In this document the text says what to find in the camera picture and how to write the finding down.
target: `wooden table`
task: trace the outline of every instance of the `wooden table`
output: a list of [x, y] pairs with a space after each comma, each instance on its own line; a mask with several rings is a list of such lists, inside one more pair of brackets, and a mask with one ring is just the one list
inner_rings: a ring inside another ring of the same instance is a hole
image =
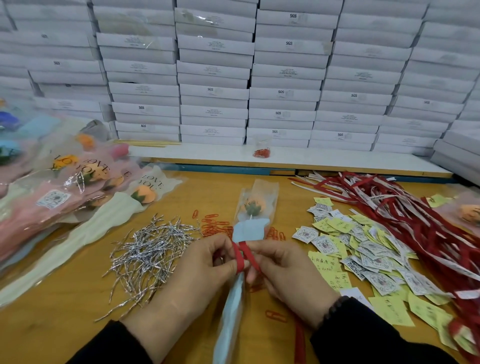
[[[66, 362], [106, 324], [106, 320], [99, 323], [93, 321], [126, 297], [121, 289], [117, 289], [112, 305], [108, 305], [114, 275], [105, 278], [102, 275], [110, 267], [109, 254], [113, 248], [110, 242], [120, 240], [130, 230], [135, 231], [148, 224], [155, 213], [164, 214], [166, 219], [179, 215], [182, 222], [193, 224], [192, 214], [198, 209], [199, 218], [217, 213], [221, 220], [232, 221], [241, 189], [251, 187], [256, 178], [251, 175], [199, 172], [177, 172], [177, 175], [184, 178], [185, 182], [173, 192], [144, 213], [134, 216], [128, 224], [114, 229], [103, 239], [79, 251], [39, 285], [0, 310], [0, 363]], [[286, 177], [268, 176], [262, 179], [280, 184], [273, 223], [278, 231], [290, 237], [295, 227], [311, 224], [312, 215], [306, 210], [314, 204], [314, 197], [320, 197], [319, 194], [293, 186]], [[446, 193], [446, 186], [438, 184], [403, 183], [403, 186], [418, 196]], [[349, 206], [335, 203], [335, 208], [348, 213]], [[38, 249], [48, 243], [42, 242]], [[295, 243], [302, 245], [305, 254], [314, 249], [311, 244]], [[373, 296], [369, 283], [359, 281], [351, 273], [349, 275], [352, 285], [358, 286], [365, 297]], [[227, 293], [228, 288], [225, 288], [217, 295], [206, 312], [182, 336], [166, 363], [211, 363]], [[443, 308], [452, 312], [451, 307]], [[284, 315], [287, 322], [267, 318], [267, 310]], [[111, 318], [118, 318], [121, 313], [120, 309]], [[413, 314], [410, 316], [415, 327], [396, 327], [402, 337], [439, 346], [460, 363], [465, 362], [458, 352], [440, 343], [432, 327]], [[345, 327], [344, 335], [338, 339], [345, 343], [347, 349], [349, 341], [355, 340], [358, 333], [361, 333], [361, 328]], [[283, 304], [272, 299], [266, 290], [247, 291], [233, 363], [292, 364], [294, 337], [295, 324]], [[338, 357], [341, 360], [341, 353], [338, 353]], [[308, 341], [307, 362], [317, 363]]]

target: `qr code label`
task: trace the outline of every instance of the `qr code label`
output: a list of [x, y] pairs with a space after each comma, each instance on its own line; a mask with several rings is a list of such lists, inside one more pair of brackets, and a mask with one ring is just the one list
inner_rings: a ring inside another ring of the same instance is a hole
[[66, 192], [58, 191], [58, 190], [51, 190], [45, 196], [40, 198], [36, 204], [38, 206], [43, 206], [48, 209], [54, 209], [65, 201], [67, 201], [72, 194], [68, 194]]

